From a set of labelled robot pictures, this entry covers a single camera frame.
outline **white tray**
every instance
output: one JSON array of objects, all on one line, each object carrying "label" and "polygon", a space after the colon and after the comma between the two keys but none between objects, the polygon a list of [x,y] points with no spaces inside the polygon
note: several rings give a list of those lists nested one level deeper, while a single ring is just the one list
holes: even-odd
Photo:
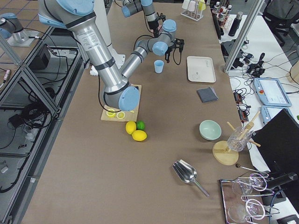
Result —
[{"label": "white tray", "polygon": [[188,56],[187,68],[190,82],[216,82],[214,65],[210,57]]}]

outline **computer monitor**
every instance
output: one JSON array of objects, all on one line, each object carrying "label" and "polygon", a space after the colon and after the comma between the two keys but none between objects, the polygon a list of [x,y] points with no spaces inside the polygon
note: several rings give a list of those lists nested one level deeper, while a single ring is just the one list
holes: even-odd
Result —
[{"label": "computer monitor", "polygon": [[[254,132],[252,139],[261,144],[258,151],[274,177],[290,172],[299,175],[299,124],[286,109],[281,110],[261,130]],[[281,187],[299,212],[299,180]]]}]

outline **metal scoop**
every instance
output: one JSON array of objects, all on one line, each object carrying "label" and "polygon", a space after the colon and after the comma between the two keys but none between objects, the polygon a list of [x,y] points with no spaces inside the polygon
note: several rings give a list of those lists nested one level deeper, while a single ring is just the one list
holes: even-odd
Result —
[{"label": "metal scoop", "polygon": [[196,181],[197,173],[194,167],[186,163],[184,160],[175,161],[172,167],[182,182],[195,183],[205,196],[210,196],[210,194]]}]

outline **blue cup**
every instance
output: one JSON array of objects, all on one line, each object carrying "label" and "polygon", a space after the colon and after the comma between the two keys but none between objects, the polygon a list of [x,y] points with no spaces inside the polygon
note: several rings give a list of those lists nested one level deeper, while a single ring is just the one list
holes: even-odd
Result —
[{"label": "blue cup", "polygon": [[163,71],[164,61],[156,60],[154,62],[154,66],[155,66],[155,72],[156,73],[161,73]]}]

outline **green lime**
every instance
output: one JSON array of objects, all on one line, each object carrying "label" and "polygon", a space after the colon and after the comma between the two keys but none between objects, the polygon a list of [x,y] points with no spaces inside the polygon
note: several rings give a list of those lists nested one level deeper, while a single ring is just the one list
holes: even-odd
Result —
[{"label": "green lime", "polygon": [[144,130],[145,129],[145,124],[142,120],[140,120],[140,121],[136,122],[136,127],[137,127],[138,130]]}]

